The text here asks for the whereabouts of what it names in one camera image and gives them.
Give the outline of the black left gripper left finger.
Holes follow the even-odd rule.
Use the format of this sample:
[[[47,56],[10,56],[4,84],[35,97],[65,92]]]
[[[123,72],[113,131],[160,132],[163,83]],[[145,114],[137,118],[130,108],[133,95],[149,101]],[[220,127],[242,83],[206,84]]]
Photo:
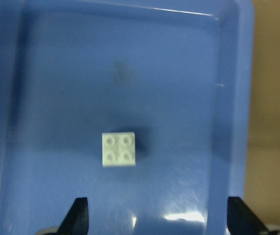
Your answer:
[[[57,235],[87,235],[89,211],[87,197],[76,198],[59,226]]]

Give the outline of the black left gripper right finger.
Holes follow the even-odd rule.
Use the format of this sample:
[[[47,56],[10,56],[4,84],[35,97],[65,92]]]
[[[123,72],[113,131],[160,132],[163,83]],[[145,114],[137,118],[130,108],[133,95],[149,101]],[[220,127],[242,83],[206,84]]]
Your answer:
[[[240,197],[229,197],[227,227],[231,235],[267,235],[269,229]]]

